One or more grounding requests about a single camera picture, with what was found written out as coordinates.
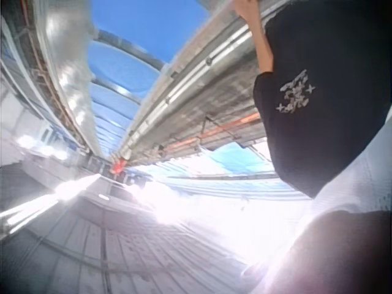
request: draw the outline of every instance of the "roof beam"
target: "roof beam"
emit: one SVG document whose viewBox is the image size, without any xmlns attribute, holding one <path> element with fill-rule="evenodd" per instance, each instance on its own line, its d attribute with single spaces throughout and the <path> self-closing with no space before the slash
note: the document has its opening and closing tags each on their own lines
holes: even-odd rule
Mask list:
<svg viewBox="0 0 392 294">
<path fill-rule="evenodd" d="M 137 46 L 130 43 L 129 41 L 122 39 L 107 31 L 103 31 L 101 29 L 95 29 L 94 40 L 115 47 L 133 56 L 134 58 L 139 59 L 140 61 L 149 65 L 150 67 L 157 70 L 158 72 L 160 72 L 165 65 L 165 63 L 160 59 L 153 57 L 151 54 L 143 51 L 141 48 L 138 48 Z"/>
<path fill-rule="evenodd" d="M 101 86 L 105 89 L 111 90 L 113 92 L 115 92 L 116 94 L 119 94 L 121 96 L 123 96 L 124 98 L 132 101 L 133 103 L 137 104 L 137 105 L 141 105 L 141 101 L 139 100 L 138 97 L 136 97 L 135 95 L 133 95 L 131 92 L 129 92 L 127 89 L 124 89 L 121 86 L 118 86 L 110 81 L 105 81 L 101 78 L 95 77 L 91 83 Z"/>
</svg>

